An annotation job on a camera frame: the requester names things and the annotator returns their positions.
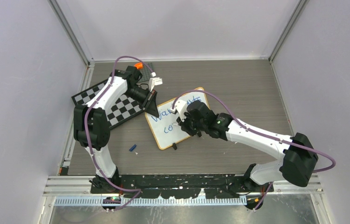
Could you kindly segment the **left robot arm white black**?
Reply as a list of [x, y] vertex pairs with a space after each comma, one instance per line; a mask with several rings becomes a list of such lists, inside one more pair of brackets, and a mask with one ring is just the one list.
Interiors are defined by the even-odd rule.
[[121, 180], [108, 148], [108, 110], [125, 95], [137, 103], [142, 111], [156, 118], [160, 116], [156, 103], [157, 92], [151, 87], [142, 88], [138, 84], [141, 78], [142, 73], [135, 66], [128, 66], [126, 70], [114, 70], [107, 83], [89, 102], [74, 108], [74, 139], [90, 154], [96, 169], [93, 183], [109, 193], [119, 190]]

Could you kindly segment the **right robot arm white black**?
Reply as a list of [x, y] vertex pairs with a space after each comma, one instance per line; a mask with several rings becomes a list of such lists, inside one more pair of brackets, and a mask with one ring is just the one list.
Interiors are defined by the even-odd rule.
[[273, 162], [251, 164], [241, 178], [243, 189], [253, 192], [266, 183], [282, 180], [298, 187], [308, 185], [318, 155], [304, 149], [311, 147], [304, 134], [275, 134], [249, 126], [230, 114], [214, 113], [201, 101], [187, 104], [177, 100], [170, 111], [177, 115], [176, 122], [181, 130], [190, 136], [205, 132], [212, 138], [241, 143], [275, 158]]

